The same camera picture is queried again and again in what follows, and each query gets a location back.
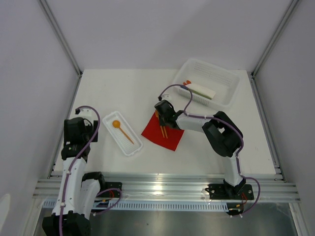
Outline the orange plastic fork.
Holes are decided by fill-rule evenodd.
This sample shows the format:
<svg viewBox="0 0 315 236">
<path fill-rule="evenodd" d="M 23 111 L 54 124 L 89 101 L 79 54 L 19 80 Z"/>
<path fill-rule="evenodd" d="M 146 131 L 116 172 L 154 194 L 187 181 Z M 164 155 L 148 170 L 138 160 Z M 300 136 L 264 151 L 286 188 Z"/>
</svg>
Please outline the orange plastic fork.
<svg viewBox="0 0 315 236">
<path fill-rule="evenodd" d="M 159 114 L 158 114 L 157 110 L 155 110 L 155 116 L 156 116 L 156 118 L 157 118 L 157 120 L 158 120 L 158 124 L 159 124 L 159 126 L 160 126 L 162 136 L 163 136 L 163 138 L 165 138 L 164 130 L 163 130 L 162 125 L 160 124 L 160 121 L 159 121 Z"/>
</svg>

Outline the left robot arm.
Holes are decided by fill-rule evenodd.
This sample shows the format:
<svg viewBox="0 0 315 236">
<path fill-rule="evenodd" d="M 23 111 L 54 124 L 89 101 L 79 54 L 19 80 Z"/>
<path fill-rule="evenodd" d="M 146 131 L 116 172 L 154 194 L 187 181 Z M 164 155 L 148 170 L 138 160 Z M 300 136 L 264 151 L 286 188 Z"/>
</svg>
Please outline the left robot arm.
<svg viewBox="0 0 315 236">
<path fill-rule="evenodd" d="M 95 197 L 106 193 L 101 172 L 85 173 L 92 142 L 98 141 L 99 120 L 72 118 L 64 121 L 61 156 L 63 175 L 57 202 L 42 228 L 48 236 L 89 236 Z"/>
</svg>

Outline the red paper napkin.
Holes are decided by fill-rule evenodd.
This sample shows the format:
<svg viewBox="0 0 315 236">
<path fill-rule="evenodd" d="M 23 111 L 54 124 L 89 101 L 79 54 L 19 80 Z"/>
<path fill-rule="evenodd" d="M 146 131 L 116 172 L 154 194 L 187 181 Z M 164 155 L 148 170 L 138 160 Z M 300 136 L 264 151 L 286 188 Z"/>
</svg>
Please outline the red paper napkin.
<svg viewBox="0 0 315 236">
<path fill-rule="evenodd" d="M 166 126 L 166 132 L 168 139 L 163 138 L 158 120 L 154 113 L 147 126 L 142 131 L 141 135 L 158 146 L 171 151 L 176 151 L 177 146 L 184 134 L 184 130 L 172 129 Z"/>
</svg>

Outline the orange plastic spoon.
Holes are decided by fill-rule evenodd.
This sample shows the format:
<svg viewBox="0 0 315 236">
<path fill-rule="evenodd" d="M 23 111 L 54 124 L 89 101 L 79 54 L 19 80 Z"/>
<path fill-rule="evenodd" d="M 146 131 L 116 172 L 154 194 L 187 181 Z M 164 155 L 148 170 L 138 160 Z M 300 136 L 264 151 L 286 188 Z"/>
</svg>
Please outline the orange plastic spoon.
<svg viewBox="0 0 315 236">
<path fill-rule="evenodd" d="M 123 133 L 123 135 L 124 135 L 132 144 L 134 144 L 133 140 L 132 140 L 132 139 L 127 135 L 127 133 L 124 132 L 123 129 L 121 128 L 121 123 L 120 123 L 119 120 L 114 120 L 114 121 L 112 122 L 112 125 L 113 125 L 114 128 L 119 129 L 119 130 Z"/>
</svg>

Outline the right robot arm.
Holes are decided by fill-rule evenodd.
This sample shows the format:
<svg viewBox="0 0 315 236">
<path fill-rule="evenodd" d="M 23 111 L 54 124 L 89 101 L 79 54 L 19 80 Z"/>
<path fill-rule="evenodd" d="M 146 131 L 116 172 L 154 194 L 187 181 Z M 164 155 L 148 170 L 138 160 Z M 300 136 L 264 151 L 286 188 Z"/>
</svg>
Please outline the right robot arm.
<svg viewBox="0 0 315 236">
<path fill-rule="evenodd" d="M 211 117 L 176 112 L 167 100 L 159 101 L 155 109 L 162 124 L 170 128 L 204 133 L 214 152 L 223 158 L 225 194 L 233 199 L 242 194 L 246 180 L 241 175 L 238 155 L 244 146 L 243 134 L 225 112 L 218 111 Z"/>
</svg>

